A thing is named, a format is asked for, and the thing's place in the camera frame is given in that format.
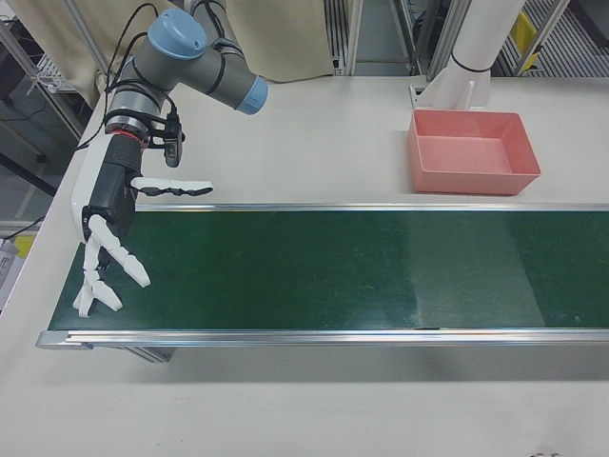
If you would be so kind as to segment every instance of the metal frame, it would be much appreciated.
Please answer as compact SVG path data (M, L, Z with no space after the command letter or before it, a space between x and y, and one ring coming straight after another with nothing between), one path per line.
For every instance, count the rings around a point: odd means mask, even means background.
M415 53L412 60L420 63L422 73L424 74L427 74L429 70L427 46L429 46L431 32L434 29L434 23L436 22L436 16L438 16L438 10L440 9L441 3L442 0L429 0L427 3L427 10L425 11L425 17L422 21L421 32L415 45Z
M87 24L85 23L80 11L74 4L74 1L62 0L62 3L68 11L69 17L72 18L74 25L85 40L88 50L91 53L91 57L95 61L95 65L97 65L97 69L103 74L106 74L108 72L108 59L104 55L102 49L97 45L97 42L93 39L93 35L88 29Z
M44 85L38 82L36 78L36 74L38 72L37 68L29 59L28 54L23 50L23 48L21 48L21 45L19 45L17 39L12 35L12 33L10 33L9 28L4 25L0 27L0 42L2 42L2 44L7 48L10 55L12 55L12 57L17 61L28 78L41 91L55 112L57 112L59 117L66 124L66 127L68 127L68 130L74 136L74 138L80 139L85 131L83 125L69 109L64 99L61 98L61 95L48 92Z
M415 40L412 36L413 24L410 18L410 11L408 10L407 1L408 0L394 0L394 9L397 14L398 25L400 26L402 36L404 37L406 49L408 50L408 55L410 56L410 74L422 74L421 62L414 58Z
M0 166L8 169L9 171L12 171L17 176L25 179L30 184L32 184L33 186L36 186L37 188L42 190L44 193L50 195L51 197L54 197L55 193L57 193L57 188L55 188L54 186L49 184L44 179L36 176L34 173L29 171L25 167L22 167L21 165L19 165L17 162L15 162L14 160L12 160L10 157L8 157L6 154L3 154L2 152L0 152Z
M455 46L457 36L461 30L463 19L465 19L471 3L471 0L453 0L450 3L448 13L446 14L446 21L438 40L438 46L429 64L427 81L433 80L446 67L450 53Z
M360 40L360 25L362 24L363 0L353 0L349 18L349 42L346 49L345 74L353 76L355 63L358 58L358 42Z
M404 329L404 330L48 330L36 346L44 349L119 348L152 363L168 362L176 348L251 347L455 347L607 346L604 328Z
M569 6L569 1L570 0L555 0L554 5L552 5L547 16L545 16L545 19L541 23L535 38L514 68L512 73L514 76L521 76L524 73L524 67L531 55L541 50L541 47L550 36L550 33L552 33L552 30L554 30L554 27L559 22L566 8Z
M209 211L609 211L609 203L251 203L136 205L141 212Z

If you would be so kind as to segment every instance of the green conveyor belt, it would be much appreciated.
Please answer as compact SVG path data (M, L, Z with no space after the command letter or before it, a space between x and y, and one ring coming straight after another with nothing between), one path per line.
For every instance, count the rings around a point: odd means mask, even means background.
M71 304L49 329L609 328L609 213L140 212L113 264L118 312Z

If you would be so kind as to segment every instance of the gray robot arm segment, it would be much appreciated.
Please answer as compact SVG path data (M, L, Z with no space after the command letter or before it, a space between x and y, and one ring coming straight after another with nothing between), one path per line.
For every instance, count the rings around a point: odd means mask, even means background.
M191 2L190 16L166 10L127 62L107 116L106 132L126 129L147 140L149 116L158 116L165 94L184 83L247 114L265 102L266 82L247 67L222 2Z

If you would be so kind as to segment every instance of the cable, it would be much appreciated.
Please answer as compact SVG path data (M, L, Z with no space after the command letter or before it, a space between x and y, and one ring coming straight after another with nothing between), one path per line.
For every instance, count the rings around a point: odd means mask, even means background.
M42 220L45 219L46 216L40 216L38 219L36 219L34 222L32 222L31 224L29 224L27 227L25 228L21 228L20 230L17 230L16 232L12 233L9 236L6 236L4 239L5 240L9 240L11 238L14 238L15 236L19 235L20 233L23 233L26 230L31 229L32 227L34 227L36 224L38 224L39 222L41 222Z
M169 95L167 95L163 91L163 89L159 88L158 86L155 86L152 83L149 83L148 81L143 81L143 80L139 80L139 79L123 79L121 81L114 83L112 86L110 86L110 90L120 88L121 86L127 86L127 85L140 85L140 86L148 87L149 89L155 89L159 92L159 94L163 98L165 98L169 102L169 104L171 105L172 112L176 112L178 110L178 107L176 106L173 99Z
M0 122L29 121L29 119L34 117L36 114L38 114L39 112L44 111L48 104L49 104L49 102L45 101L45 103L42 106L42 108L37 109L36 111L32 112L31 114L29 114L26 117L13 117L11 119L0 119Z
M138 33L137 35L134 35L133 38L131 38L131 41L129 42L129 44L127 46L127 50L125 51L125 54L123 55L123 60L121 61L121 65L119 66L116 73L114 73L114 78L112 79L112 83L109 84L109 86L106 86L106 90L111 90L111 87L114 84L116 84L116 82L118 81L118 78L121 76L121 73L123 72L123 69L125 68L125 65L127 64L127 60L129 59L129 55L131 54L131 50L133 49L135 42L137 40L139 40L140 38L142 38L143 36L147 36L147 35L148 35L147 31L142 31L141 33Z
M97 134L101 131L102 127L104 126L104 119L106 118L106 114L108 113L108 93L109 93L109 84L110 84L110 69L111 69L112 65L114 65L114 60L116 59L116 56L118 55L118 51L121 48L121 43L123 42L123 38L125 38L125 34L127 33L129 26L135 19L135 16L137 16L137 14L145 7L152 7L152 9L154 10L155 16L159 17L159 11L156 9L156 7L153 4L146 2L146 3L143 3L142 5L140 5L139 7L137 7L133 11L133 13L129 17L129 19L127 20L127 23L125 24L125 26L123 27L123 31L121 32L121 36L119 37L118 41L116 42L116 47L114 48L114 53L112 54L112 58L110 59L110 63L108 64L108 70L106 71L106 89L104 90L104 92L105 92L105 94L104 94L104 98L105 98L104 99L104 115L102 116L100 125L97 128L97 130L95 131L95 133L87 141L85 141L82 145L80 145L78 148L76 148L76 150L81 150L81 149L87 148L88 144L93 140L93 138L95 138L97 136ZM135 37L133 39L131 39L131 43L129 43L129 48L132 47L132 43L134 43L134 42L135 42Z

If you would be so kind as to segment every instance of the beige curtain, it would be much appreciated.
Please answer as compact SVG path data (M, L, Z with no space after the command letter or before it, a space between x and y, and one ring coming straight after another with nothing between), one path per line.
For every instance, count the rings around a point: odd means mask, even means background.
M149 0L158 10L167 0ZM97 68L61 0L8 0L10 7L66 79L90 105L99 96ZM77 0L94 40L109 60L131 13L142 0ZM228 16L251 69L274 81L332 72L325 35L324 0L228 0ZM152 8L138 14L124 39L147 29Z

